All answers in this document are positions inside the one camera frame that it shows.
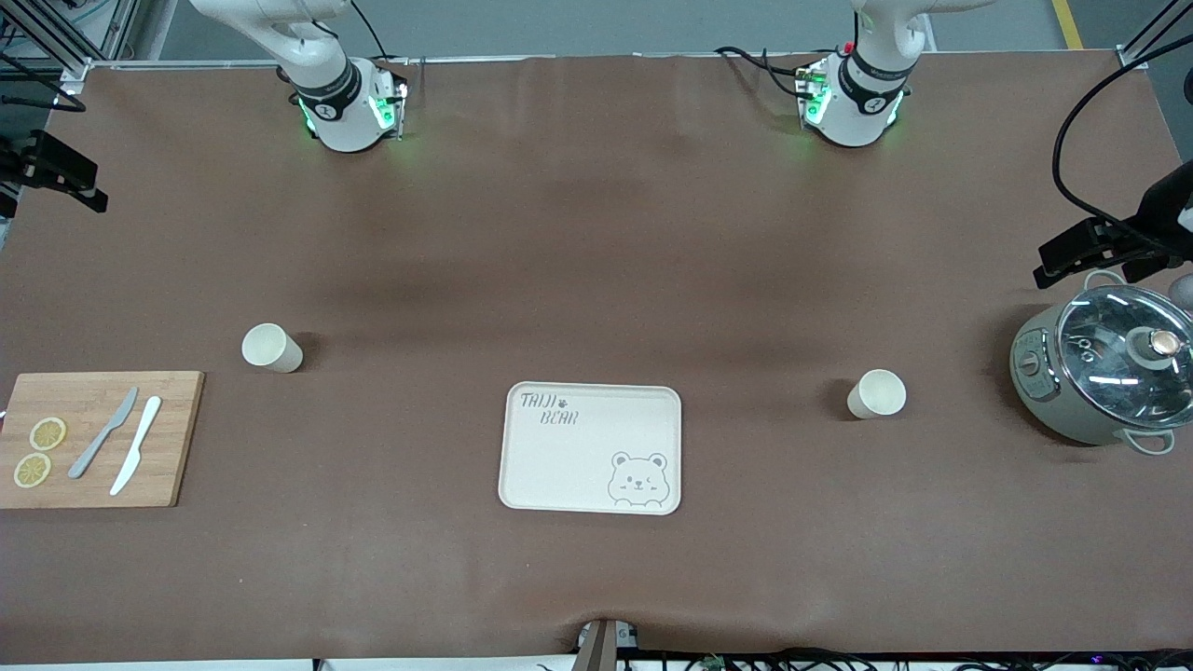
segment white tray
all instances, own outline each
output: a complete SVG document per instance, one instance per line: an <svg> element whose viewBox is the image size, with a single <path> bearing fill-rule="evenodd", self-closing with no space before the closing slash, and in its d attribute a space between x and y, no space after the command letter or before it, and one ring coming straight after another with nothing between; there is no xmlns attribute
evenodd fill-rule
<svg viewBox="0 0 1193 671"><path fill-rule="evenodd" d="M667 387L519 382L506 396L501 503L670 515L680 498L680 400Z"/></svg>

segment white paper cup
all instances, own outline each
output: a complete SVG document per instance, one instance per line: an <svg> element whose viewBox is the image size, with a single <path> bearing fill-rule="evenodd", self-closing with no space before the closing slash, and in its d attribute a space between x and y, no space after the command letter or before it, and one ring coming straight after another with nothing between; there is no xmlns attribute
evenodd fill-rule
<svg viewBox="0 0 1193 671"><path fill-rule="evenodd" d="M277 324L259 324L249 328L240 344L248 363L274 373L293 373L302 365L302 349Z"/></svg>
<svg viewBox="0 0 1193 671"><path fill-rule="evenodd" d="M895 414L905 402L907 387L889 370L871 370L849 392L849 412L858 419Z"/></svg>

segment cutting board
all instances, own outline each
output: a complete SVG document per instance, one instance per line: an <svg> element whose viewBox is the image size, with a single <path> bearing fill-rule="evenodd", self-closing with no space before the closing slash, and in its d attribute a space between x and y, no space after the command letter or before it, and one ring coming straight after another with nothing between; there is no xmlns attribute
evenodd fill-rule
<svg viewBox="0 0 1193 671"><path fill-rule="evenodd" d="M107 437L82 478L67 478L70 464L112 418L131 387L140 392L129 418ZM203 374L191 370L18 376L0 430L0 509L174 505L202 389ZM141 444L141 466L119 494L109 495L149 396L161 396L161 410ZM13 480L13 469L21 457L35 451L29 432L47 417L66 421L67 437L44 453L52 462L49 478L23 490Z"/></svg>

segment table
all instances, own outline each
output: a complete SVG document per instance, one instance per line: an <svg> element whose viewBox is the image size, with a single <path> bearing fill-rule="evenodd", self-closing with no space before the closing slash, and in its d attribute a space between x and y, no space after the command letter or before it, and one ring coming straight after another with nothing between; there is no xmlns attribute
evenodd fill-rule
<svg viewBox="0 0 1193 671"><path fill-rule="evenodd" d="M93 73L50 129L111 209L21 204L0 393L208 381L178 507L0 515L0 661L550 653L599 616L697 651L1193 645L1191 435L1068 444L1006 371L1077 290L1032 284L1082 216L1049 155L1113 67L926 56L900 123L847 150L740 62L435 64L407 70L407 138L360 155L310 141L270 70ZM1067 156L1133 211L1177 162L1143 74ZM309 365L247 367L260 321ZM876 367L907 410L851 421ZM678 390L679 510L502 507L523 380Z"/></svg>

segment knife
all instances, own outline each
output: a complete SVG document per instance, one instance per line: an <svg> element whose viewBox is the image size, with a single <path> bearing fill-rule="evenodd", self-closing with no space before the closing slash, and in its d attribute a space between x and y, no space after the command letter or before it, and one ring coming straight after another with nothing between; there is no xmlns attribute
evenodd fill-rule
<svg viewBox="0 0 1193 671"><path fill-rule="evenodd" d="M112 419L107 420L107 426L99 432L99 436L95 436L95 439L91 442L87 450L79 455L79 458L70 466L70 470L67 472L67 478L74 480L82 478L82 474L87 472L87 467L91 466L91 461L95 458L95 453L99 451L99 447L107 439L107 435L116 431L122 424L124 424L124 420L129 418L129 413L132 412L132 404L136 401L137 388L134 387L129 389L129 395L124 396L124 402L120 404L120 407L116 408L116 414L112 415Z"/></svg>
<svg viewBox="0 0 1193 671"><path fill-rule="evenodd" d="M129 448L129 456L124 457L124 466L120 467L120 473L116 476L116 482L112 482L112 491L107 492L109 495L115 497L119 494L120 490L129 484L132 473L136 472L137 466L141 463L141 443L144 442L146 433L149 432L149 425L157 417L157 408L160 407L161 396L149 396L149 400L146 401L146 410L141 412L141 424L137 426L137 435L132 437L132 447Z"/></svg>

